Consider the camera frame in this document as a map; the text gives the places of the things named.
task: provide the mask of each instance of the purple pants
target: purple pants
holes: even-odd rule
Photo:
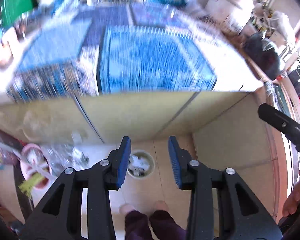
[[[185,240],[186,231],[176,224],[170,214],[157,210],[149,221],[155,235],[159,240]],[[153,240],[148,226],[148,217],[139,211],[131,211],[125,219],[125,240]]]

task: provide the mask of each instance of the cabinet door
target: cabinet door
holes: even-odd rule
[[[106,143],[153,139],[187,103],[193,92],[150,92],[80,98],[82,107]]]
[[[243,92],[201,91],[158,137],[196,132],[245,96]]]
[[[80,134],[83,142],[102,143],[70,98],[0,106],[0,129],[25,142],[73,143]]]

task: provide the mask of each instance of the beige cabinet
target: beige cabinet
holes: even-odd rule
[[[0,129],[25,142],[72,143],[79,134],[83,142],[102,143],[71,98],[2,105]]]
[[[244,92],[201,91],[158,137],[195,132],[247,95]]]
[[[106,144],[154,136],[188,102],[193,92],[152,92],[80,98],[82,107]]]
[[[256,94],[249,94],[194,132],[194,144],[198,160],[209,168],[234,168],[275,219],[279,187],[285,185],[280,185],[277,157],[266,124],[258,117],[258,107]]]

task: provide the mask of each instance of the person's foot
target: person's foot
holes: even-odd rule
[[[131,211],[134,211],[134,210],[136,210],[136,209],[131,204],[124,204],[119,207],[120,214],[122,214],[124,216],[126,216],[128,213],[130,213]]]
[[[169,207],[167,205],[167,203],[163,200],[158,200],[154,203],[154,210],[157,211],[157,210],[164,210],[164,211],[167,211],[169,212]]]

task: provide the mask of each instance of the yellow brush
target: yellow brush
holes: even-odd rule
[[[19,185],[19,189],[22,193],[26,194],[27,197],[31,197],[31,190],[35,185],[44,180],[44,176],[40,173],[36,172],[30,179],[25,180],[23,183]]]

